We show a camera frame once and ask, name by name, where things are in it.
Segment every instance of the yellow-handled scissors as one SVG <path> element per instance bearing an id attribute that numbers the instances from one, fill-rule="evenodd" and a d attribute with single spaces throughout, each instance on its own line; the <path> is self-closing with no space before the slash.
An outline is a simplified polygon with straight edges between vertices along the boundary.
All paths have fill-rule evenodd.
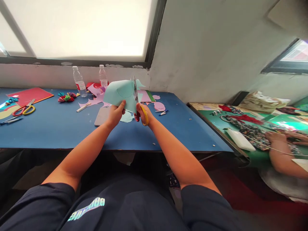
<path id="1" fill-rule="evenodd" d="M 27 105 L 24 105 L 20 108 L 18 108 L 16 111 L 13 112 L 13 116 L 20 116 L 20 115 L 29 115 L 31 114 L 32 112 L 35 111 L 35 107 L 32 105 L 34 103 L 35 99 L 31 100 L 30 103 L 28 103 Z"/>
<path id="2" fill-rule="evenodd" d="M 138 100 L 138 92 L 137 92 L 137 85 L 136 85 L 135 76 L 134 76 L 134 84 L 135 84 L 134 97 L 135 97 L 136 103 L 138 103 L 139 100 Z M 140 107 L 141 107 L 141 110 L 142 110 L 142 112 L 143 112 L 143 114 L 144 114 L 144 116 L 145 116 L 145 124 L 144 124 L 144 123 L 142 123 L 142 124 L 143 124 L 144 126 L 147 126 L 147 125 L 149 124 L 148 114 L 147 114 L 147 112 L 145 111 L 145 109 L 144 109 L 141 105 L 140 105 Z M 140 113 L 139 113 L 139 112 L 137 112 L 136 114 L 134 113 L 134 116 L 135 116 L 135 120 L 136 120 L 137 122 L 139 122 L 139 120 L 140 120 Z"/>

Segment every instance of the blue table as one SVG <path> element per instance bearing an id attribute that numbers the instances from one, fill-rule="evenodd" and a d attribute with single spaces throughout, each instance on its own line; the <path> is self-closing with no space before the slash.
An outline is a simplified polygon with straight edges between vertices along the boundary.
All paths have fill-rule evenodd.
<path id="1" fill-rule="evenodd" d="M 1 88 L 0 104 L 8 99 L 6 94 L 21 90 L 23 89 Z M 77 97 L 74 102 L 57 101 L 59 92 L 77 93 L 77 90 L 45 90 L 55 96 L 36 103 L 36 111 L 23 116 L 23 120 L 0 126 L 0 148 L 72 149 L 96 129 L 94 122 L 102 103 L 89 106 L 77 113 L 78 102 L 86 103 L 88 98 Z M 169 110 L 166 115 L 158 116 L 159 113 L 155 113 L 154 104 L 151 103 L 149 108 L 153 115 L 191 152 L 232 152 L 231 148 L 176 95 L 167 92 L 152 94 L 160 95 L 157 101 L 162 102 Z M 110 133 L 103 149 L 161 151 L 150 128 L 135 120 L 129 123 L 119 122 Z"/>

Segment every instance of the white wall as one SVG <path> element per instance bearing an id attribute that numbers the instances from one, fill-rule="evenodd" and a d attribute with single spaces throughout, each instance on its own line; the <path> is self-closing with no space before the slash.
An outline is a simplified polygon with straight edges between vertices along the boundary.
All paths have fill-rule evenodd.
<path id="1" fill-rule="evenodd" d="M 149 71 L 107 68 L 112 81 L 132 75 L 152 91 L 184 102 L 227 102 L 240 90 L 259 90 L 292 102 L 306 96 L 308 76 L 260 74 L 295 38 L 265 15 L 276 0 L 167 0 Z M 86 81 L 98 69 L 82 67 Z M 71 67 L 0 64 L 2 87 L 73 88 Z"/>

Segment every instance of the table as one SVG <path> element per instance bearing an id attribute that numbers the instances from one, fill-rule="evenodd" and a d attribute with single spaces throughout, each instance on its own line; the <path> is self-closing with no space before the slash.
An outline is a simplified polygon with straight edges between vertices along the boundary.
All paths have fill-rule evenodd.
<path id="1" fill-rule="evenodd" d="M 247 164 L 247 166 L 249 167 L 266 167 L 271 165 L 270 162 L 270 158 L 268 155 L 267 151 L 261 151 L 259 149 L 256 149 L 256 151 L 253 152 L 249 152 L 249 151 L 245 151 L 240 149 L 233 141 L 232 139 L 229 137 L 229 135 L 223 130 L 224 128 L 228 128 L 230 127 L 232 130 L 238 131 L 239 129 L 235 126 L 233 126 L 232 124 L 225 122 L 223 120 L 220 119 L 220 115 L 218 116 L 213 116 L 212 112 L 215 109 L 220 109 L 219 108 L 219 104 L 211 104 L 211 103 L 188 103 L 188 106 L 192 109 L 192 111 L 194 111 L 199 117 L 201 117 L 206 124 L 208 124 L 224 141 L 226 141 L 229 145 L 231 145 L 230 147 L 234 150 L 236 155 L 241 155 L 243 157 L 246 157 L 250 160 L 250 162 Z M 215 108 L 213 110 L 205 110 L 204 106 L 206 107 L 210 107 L 210 108 Z M 263 117 L 266 117 L 268 115 L 268 113 L 261 113 L 259 111 L 253 111 L 253 110 L 249 110 L 249 109 L 245 109 L 242 107 L 236 107 L 238 109 L 240 109 L 244 114 L 248 114 L 251 117 L 254 117 L 254 115 L 252 115 L 252 112 L 258 113 Z M 276 113 L 279 113 L 280 115 L 273 118 L 271 120 L 271 122 L 281 122 L 281 121 L 285 121 L 285 122 L 289 122 L 289 123 L 298 123 L 295 120 L 290 119 L 289 117 L 295 117 L 294 115 L 288 115 L 288 114 L 284 114 L 282 112 L 279 111 L 275 111 Z M 223 115 L 236 115 L 234 113 L 231 112 L 223 112 Z M 254 123 L 250 123 L 245 121 L 245 123 L 247 124 L 251 124 L 254 126 L 258 126 L 257 124 Z M 306 133 L 308 133 L 308 126 L 303 126 L 303 128 L 305 130 Z M 308 147 L 304 147 L 304 146 L 298 146 L 299 149 L 302 151 L 303 154 L 308 154 Z M 297 158 L 305 158 L 308 159 L 307 157 L 303 157 L 303 156 L 297 156 Z"/>
<path id="2" fill-rule="evenodd" d="M 6 94 L 23 89 L 0 89 L 0 102 L 8 99 Z M 72 149 L 96 126 L 94 125 L 102 103 L 92 105 L 77 113 L 79 103 L 86 103 L 88 98 L 77 97 L 74 102 L 57 101 L 59 92 L 74 92 L 77 90 L 45 89 L 54 97 L 34 104 L 36 111 L 23 116 L 24 119 L 9 125 L 0 126 L 0 148 L 31 148 L 31 149 Z M 160 95 L 162 102 L 169 112 L 164 116 L 155 113 L 154 104 L 149 104 L 153 115 L 191 152 L 207 153 L 232 149 L 194 112 L 192 112 L 176 95 L 168 92 L 152 92 Z M 161 151 L 157 139 L 149 127 L 135 120 L 119 122 L 110 133 L 104 150 L 125 151 Z"/>

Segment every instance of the plastic water bottle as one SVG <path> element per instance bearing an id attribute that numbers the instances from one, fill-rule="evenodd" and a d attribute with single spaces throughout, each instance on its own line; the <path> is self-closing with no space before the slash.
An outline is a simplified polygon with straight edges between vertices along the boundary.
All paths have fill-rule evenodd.
<path id="1" fill-rule="evenodd" d="M 80 74 L 80 72 L 78 71 L 78 67 L 77 66 L 73 66 L 73 77 L 78 89 L 78 92 L 80 94 L 81 97 L 87 97 L 88 93 L 86 90 L 86 85 L 84 84 L 82 75 Z"/>
<path id="2" fill-rule="evenodd" d="M 99 66 L 99 81 L 100 81 L 101 87 L 107 87 L 109 84 L 107 75 L 104 69 L 104 65 Z"/>

